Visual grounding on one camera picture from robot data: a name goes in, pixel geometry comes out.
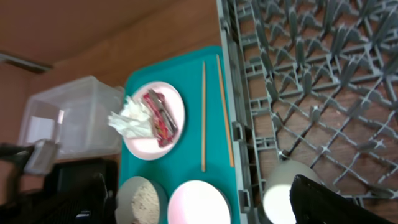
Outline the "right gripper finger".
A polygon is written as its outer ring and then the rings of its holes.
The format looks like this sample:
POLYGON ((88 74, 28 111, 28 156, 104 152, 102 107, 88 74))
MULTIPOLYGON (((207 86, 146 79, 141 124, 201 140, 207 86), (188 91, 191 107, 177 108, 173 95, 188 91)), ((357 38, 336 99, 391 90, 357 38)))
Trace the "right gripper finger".
POLYGON ((304 175, 296 175, 290 188, 290 204, 297 224, 389 223, 304 175))

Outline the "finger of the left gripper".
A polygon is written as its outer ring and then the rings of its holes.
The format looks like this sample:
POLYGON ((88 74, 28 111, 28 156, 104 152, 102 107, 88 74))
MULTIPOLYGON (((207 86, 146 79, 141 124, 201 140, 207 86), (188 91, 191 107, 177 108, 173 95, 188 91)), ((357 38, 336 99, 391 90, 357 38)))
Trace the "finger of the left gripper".
POLYGON ((34 146, 17 146, 1 143, 1 160, 11 162, 26 162, 34 151, 34 146))
POLYGON ((113 192, 106 187, 104 176, 100 173, 94 174, 90 192, 92 196, 93 221, 97 224, 116 224, 114 211, 116 209, 116 199, 113 192))

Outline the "small grey cup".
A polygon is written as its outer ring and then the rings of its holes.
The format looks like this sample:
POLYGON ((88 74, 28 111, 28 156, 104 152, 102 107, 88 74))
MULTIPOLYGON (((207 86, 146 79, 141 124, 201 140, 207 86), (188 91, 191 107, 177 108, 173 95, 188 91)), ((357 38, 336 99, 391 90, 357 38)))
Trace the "small grey cup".
POLYGON ((296 223, 290 203, 290 189, 298 174, 321 183, 318 175, 309 166, 294 160, 280 162, 267 179, 262 205, 266 217, 273 224, 296 223))

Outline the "grey bowl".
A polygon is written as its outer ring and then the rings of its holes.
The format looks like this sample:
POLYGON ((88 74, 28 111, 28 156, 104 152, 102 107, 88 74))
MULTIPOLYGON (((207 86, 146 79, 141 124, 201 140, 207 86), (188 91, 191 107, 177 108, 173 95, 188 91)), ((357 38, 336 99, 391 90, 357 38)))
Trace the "grey bowl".
POLYGON ((116 196, 117 207, 114 213, 117 223, 134 224, 131 201, 137 188, 144 182, 150 182, 157 192, 160 203, 160 217, 158 224, 164 223, 166 221, 167 196, 163 187, 153 180, 135 176, 131 177, 122 184, 116 196))

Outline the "pile of rice grains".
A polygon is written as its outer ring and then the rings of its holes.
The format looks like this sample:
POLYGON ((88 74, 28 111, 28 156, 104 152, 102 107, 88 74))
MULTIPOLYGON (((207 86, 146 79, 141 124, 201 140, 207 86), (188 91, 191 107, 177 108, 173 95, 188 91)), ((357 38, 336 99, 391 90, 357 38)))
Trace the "pile of rice grains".
POLYGON ((160 203, 155 188, 150 182, 142 183, 135 191, 131 201, 133 223, 158 224, 160 203))

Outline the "white tissue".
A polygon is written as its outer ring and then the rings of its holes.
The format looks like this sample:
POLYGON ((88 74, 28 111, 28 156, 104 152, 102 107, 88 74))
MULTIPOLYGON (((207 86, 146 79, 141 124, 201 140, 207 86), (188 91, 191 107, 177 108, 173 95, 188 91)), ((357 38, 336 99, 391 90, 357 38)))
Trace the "white tissue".
POLYGON ((154 138, 152 111, 142 100, 134 100, 131 96, 127 96, 125 100, 126 103, 119 113, 111 112, 108 115, 108 125, 125 138, 154 138))

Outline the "pink white bowl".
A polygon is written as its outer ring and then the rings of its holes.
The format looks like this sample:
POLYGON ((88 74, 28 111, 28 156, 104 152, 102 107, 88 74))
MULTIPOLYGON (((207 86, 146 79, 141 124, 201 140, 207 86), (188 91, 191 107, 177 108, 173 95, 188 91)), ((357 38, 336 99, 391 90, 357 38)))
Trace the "pink white bowl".
POLYGON ((202 180, 179 185, 167 208, 169 224, 231 224, 231 209, 224 194, 202 180))

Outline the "large white round plate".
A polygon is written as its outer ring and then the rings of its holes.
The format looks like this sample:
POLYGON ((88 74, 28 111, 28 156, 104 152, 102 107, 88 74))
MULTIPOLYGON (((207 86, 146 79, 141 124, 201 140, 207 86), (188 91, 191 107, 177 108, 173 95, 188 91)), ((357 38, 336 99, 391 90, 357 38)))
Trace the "large white round plate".
POLYGON ((150 82, 132 94, 152 113, 153 138, 124 138, 129 152, 139 159, 152 161, 166 155, 180 139, 185 124, 185 107, 180 93, 166 82, 150 82))

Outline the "red snack wrapper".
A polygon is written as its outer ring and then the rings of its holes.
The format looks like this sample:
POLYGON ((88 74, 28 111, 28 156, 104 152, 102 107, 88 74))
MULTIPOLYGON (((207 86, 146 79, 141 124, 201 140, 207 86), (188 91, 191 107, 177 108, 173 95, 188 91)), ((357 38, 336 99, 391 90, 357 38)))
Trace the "red snack wrapper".
POLYGON ((142 99, 152 111, 155 137, 157 138, 159 147, 168 146, 173 141, 178 127, 166 108, 165 96, 153 89, 149 89, 142 99))

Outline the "wooden chopstick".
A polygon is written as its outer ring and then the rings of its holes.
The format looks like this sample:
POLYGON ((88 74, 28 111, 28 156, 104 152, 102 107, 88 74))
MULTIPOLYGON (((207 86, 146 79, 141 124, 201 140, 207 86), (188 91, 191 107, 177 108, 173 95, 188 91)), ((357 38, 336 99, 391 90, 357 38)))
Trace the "wooden chopstick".
POLYGON ((206 63, 202 66, 201 170, 206 172, 206 63))
POLYGON ((223 82, 223 72, 222 72, 222 68, 221 68, 220 56, 217 55, 216 59, 217 59, 217 65, 218 65, 221 103, 222 103, 222 107, 223 107, 223 117, 224 117, 225 131, 226 131, 226 140, 227 140, 227 145, 228 145, 229 163, 230 163, 231 167, 234 167, 234 155, 233 155, 233 148, 232 148, 232 141, 231 141, 231 132, 230 132, 230 125, 229 125, 228 109, 227 109, 227 105, 226 105, 224 82, 223 82))

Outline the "clear plastic waste bin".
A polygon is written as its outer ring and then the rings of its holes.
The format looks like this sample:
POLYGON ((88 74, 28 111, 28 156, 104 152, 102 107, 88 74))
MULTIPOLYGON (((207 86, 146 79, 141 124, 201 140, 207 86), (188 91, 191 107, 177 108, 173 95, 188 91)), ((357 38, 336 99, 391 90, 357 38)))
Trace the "clear plastic waste bin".
POLYGON ((108 125, 108 116, 120 112, 123 103, 122 87, 93 76, 37 93, 27 100, 18 143, 50 139, 60 146, 59 159, 118 154, 121 136, 108 125))

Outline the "black plastic tray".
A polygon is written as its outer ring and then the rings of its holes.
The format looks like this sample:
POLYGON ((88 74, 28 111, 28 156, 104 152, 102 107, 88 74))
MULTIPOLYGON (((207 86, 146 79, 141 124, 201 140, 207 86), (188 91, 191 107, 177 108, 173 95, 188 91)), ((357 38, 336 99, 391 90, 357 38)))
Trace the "black plastic tray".
POLYGON ((43 189, 24 193, 16 202, 1 207, 1 223, 92 223, 90 184, 94 174, 104 176, 116 199, 118 163, 88 159, 56 164, 46 176, 43 189))

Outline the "teal plastic serving tray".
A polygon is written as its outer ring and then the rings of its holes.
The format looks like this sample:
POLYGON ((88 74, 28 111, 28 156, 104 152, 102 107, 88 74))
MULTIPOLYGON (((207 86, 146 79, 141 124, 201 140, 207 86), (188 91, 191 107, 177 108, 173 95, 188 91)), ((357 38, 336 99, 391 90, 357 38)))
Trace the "teal plastic serving tray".
POLYGON ((164 157, 143 161, 121 146, 119 183, 142 176, 159 183, 167 195, 188 180, 204 180, 221 190, 231 206, 233 223, 239 223, 235 169, 230 166, 217 61, 220 46, 205 47, 135 71, 127 79, 125 94, 132 96, 155 81, 172 85, 182 97, 185 124, 177 144, 164 157), (201 170, 202 71, 206 71, 206 171, 201 170))

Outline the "grey plastic dish rack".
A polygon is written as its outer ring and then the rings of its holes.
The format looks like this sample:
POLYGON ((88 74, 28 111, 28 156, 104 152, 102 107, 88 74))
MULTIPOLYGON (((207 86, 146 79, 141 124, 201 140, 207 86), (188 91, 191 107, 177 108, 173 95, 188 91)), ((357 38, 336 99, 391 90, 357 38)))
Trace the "grey plastic dish rack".
POLYGON ((218 1, 238 222, 285 159, 397 221, 397 1, 218 1))

